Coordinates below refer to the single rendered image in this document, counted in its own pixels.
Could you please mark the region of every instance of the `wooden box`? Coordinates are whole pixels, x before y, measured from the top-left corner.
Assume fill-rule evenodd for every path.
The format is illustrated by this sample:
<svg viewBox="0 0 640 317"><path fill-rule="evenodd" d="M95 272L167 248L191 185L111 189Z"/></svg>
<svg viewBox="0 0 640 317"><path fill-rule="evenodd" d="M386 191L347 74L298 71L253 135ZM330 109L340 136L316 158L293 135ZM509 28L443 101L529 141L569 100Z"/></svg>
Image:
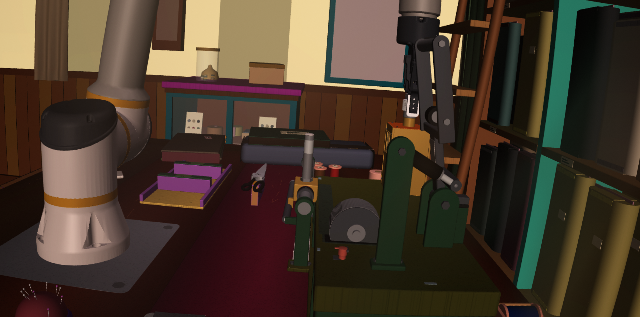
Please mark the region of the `wooden box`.
<svg viewBox="0 0 640 317"><path fill-rule="evenodd" d="M255 85L284 85L284 64L249 63L249 83Z"/></svg>

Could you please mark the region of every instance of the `dark wooden table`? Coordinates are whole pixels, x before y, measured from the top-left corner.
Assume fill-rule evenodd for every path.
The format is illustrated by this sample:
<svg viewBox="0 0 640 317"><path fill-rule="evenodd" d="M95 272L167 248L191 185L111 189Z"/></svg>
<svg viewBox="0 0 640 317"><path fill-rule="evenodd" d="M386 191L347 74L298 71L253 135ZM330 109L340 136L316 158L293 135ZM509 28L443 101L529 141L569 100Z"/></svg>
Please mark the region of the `dark wooden table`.
<svg viewBox="0 0 640 317"><path fill-rule="evenodd" d="M64 301L75 317L144 317L162 295L208 221L238 178L244 164L240 146L227 145L222 164L233 165L231 175L204 210L140 204L140 194L168 172L171 162L162 162L161 150L169 141L151 139L142 153L121 167L118 196L127 219L176 224L180 228L153 260L129 292L64 287ZM39 223L44 208L42 173L0 189L0 246ZM13 317L24 297L19 293L34 281L0 276L0 316Z"/></svg>

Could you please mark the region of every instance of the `curtain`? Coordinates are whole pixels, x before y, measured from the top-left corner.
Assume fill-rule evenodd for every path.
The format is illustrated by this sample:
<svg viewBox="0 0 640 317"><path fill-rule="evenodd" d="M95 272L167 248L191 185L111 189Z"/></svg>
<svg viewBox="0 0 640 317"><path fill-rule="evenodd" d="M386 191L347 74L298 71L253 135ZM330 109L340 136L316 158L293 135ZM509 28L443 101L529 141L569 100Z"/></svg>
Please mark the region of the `curtain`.
<svg viewBox="0 0 640 317"><path fill-rule="evenodd" d="M69 80L69 0L36 0L35 79Z"/></svg>

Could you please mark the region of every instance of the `pink thread spool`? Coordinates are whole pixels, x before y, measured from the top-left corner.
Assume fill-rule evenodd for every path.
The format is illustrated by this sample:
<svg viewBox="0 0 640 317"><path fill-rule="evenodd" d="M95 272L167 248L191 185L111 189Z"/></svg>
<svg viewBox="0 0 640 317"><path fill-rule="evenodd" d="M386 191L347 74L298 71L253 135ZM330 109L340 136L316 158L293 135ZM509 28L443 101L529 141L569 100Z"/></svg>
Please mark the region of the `pink thread spool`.
<svg viewBox="0 0 640 317"><path fill-rule="evenodd" d="M324 177L325 172L327 172L327 167L325 166L315 166L313 167L313 176L314 177Z"/></svg>
<svg viewBox="0 0 640 317"><path fill-rule="evenodd" d="M329 166L329 169L331 170L330 177L340 177L340 170L343 169L343 167L337 164L332 164Z"/></svg>
<svg viewBox="0 0 640 317"><path fill-rule="evenodd" d="M371 171L368 172L368 178L370 180L380 181L382 180L382 171L380 169L371 169Z"/></svg>

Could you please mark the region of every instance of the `wooden wainscoting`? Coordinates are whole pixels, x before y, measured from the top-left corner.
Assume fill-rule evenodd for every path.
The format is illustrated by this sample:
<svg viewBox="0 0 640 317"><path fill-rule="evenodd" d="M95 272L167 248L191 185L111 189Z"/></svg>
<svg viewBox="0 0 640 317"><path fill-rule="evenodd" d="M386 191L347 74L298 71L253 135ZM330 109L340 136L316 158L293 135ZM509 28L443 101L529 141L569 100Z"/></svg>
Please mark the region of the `wooden wainscoting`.
<svg viewBox="0 0 640 317"><path fill-rule="evenodd" d="M366 142L384 151L387 123L402 123L405 92L306 85L299 128L324 131L332 140Z"/></svg>
<svg viewBox="0 0 640 317"><path fill-rule="evenodd" d="M42 168L40 127L44 110L62 101L84 99L98 73L69 71L67 82L35 80L33 69L0 68L0 175L25 176ZM147 75L152 139L165 139L167 97L163 81L179 77Z"/></svg>

